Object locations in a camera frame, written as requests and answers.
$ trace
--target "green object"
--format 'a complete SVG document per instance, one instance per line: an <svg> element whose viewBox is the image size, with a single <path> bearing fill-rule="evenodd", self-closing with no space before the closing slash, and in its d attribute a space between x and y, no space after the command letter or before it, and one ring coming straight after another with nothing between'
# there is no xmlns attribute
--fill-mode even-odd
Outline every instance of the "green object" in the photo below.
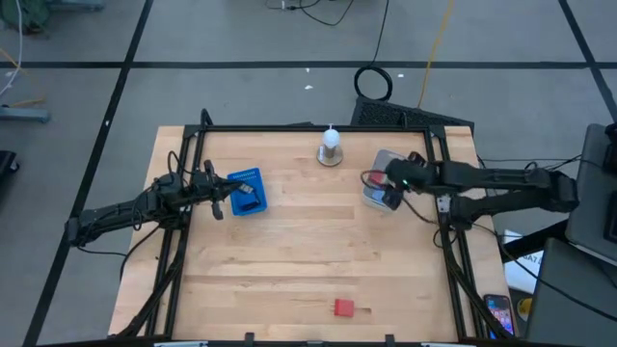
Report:
<svg viewBox="0 0 617 347"><path fill-rule="evenodd" d="M49 19L49 8L45 0L19 0L21 5L21 25L25 34L44 30L43 25ZM15 0L0 0L0 17L14 28L19 25L17 4Z"/></svg>

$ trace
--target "phone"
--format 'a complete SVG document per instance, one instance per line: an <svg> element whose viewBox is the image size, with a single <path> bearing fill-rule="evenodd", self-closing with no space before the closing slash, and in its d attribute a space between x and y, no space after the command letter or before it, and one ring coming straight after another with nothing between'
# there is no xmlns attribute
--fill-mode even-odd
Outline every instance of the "phone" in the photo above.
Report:
<svg viewBox="0 0 617 347"><path fill-rule="evenodd" d="M487 294L484 296L484 302L489 307L489 311L501 323L501 326L510 334L514 334L514 322L510 299L503 295ZM489 330L490 338L496 339L495 333Z"/></svg>

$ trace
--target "white paper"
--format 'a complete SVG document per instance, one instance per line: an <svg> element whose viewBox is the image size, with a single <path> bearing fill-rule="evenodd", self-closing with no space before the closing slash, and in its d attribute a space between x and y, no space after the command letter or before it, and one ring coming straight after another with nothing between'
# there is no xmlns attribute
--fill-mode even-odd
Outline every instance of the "white paper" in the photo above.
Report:
<svg viewBox="0 0 617 347"><path fill-rule="evenodd" d="M518 240L521 236L517 232L512 230L505 230L505 243ZM534 275L538 276L540 272L540 264L542 263L542 255L544 251L536 252L534 254L522 256L518 259L522 266L526 267ZM533 294L536 288L536 279L529 275L519 264L514 261L509 261L504 266L505 279L508 282L508 286L513 289L521 290L525 293Z"/></svg>

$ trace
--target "yellow object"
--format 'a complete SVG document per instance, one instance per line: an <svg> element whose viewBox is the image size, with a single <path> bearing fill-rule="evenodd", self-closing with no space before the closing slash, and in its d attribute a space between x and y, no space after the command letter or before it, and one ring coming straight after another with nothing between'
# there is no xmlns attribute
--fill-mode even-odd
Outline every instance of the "yellow object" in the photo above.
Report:
<svg viewBox="0 0 617 347"><path fill-rule="evenodd" d="M431 55L428 58L428 62L426 64L426 71L424 72L424 80L422 81L422 90L420 92L420 99L417 101L417 108L420 108L422 104L422 98L424 97L424 90L426 89L426 82L428 81L428 75L431 71L431 64L435 59L435 53L437 52L437 46L442 43L443 32L445 31L445 27L447 26L447 20L450 18L450 14L452 13L452 8L454 7L454 0L449 0L447 3L447 9L445 10L445 14L442 19L442 26L440 27L440 31L437 34L437 38L435 42L433 42L433 48L431 49Z"/></svg>
<svg viewBox="0 0 617 347"><path fill-rule="evenodd" d="M13 64L13 66L15 68L17 68L17 71L22 72L24 75L26 75L27 77L29 77L31 79L31 81L33 82L33 84L35 83L34 77L32 75L30 75L28 73L28 71L26 71L25 69L21 68L13 59L13 57L7 53L7 51L5 51L4 49L0 48L0 53L5 56L5 58L7 58L9 60L9 62L11 62L11 64ZM20 107L20 106L26 106L26 105L33 105L33 104L38 104L38 103L42 103L45 102L45 96L37 98L37 99L29 99L29 100L23 100L23 101L18 101L12 105L10 105L11 107Z"/></svg>
<svg viewBox="0 0 617 347"><path fill-rule="evenodd" d="M529 312L531 311L531 298L519 300L517 304L517 313L523 321L527 321L529 318Z"/></svg>

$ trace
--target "white cable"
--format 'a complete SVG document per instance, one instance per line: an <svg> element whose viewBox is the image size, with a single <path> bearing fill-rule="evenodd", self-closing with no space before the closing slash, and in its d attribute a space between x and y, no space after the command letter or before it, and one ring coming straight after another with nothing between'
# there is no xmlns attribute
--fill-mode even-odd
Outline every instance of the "white cable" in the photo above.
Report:
<svg viewBox="0 0 617 347"><path fill-rule="evenodd" d="M13 81L15 80L15 77L17 76L17 73L19 72L19 69L21 68L21 52L23 51L23 33L21 31L21 3L19 3L19 0L15 0L15 4L17 5L17 22L19 23L19 55L17 56L17 67L15 68L15 72L11 76L9 83L7 83L7 85L2 89L2 91L0 91L0 96L2 96L2 94L11 87Z"/></svg>

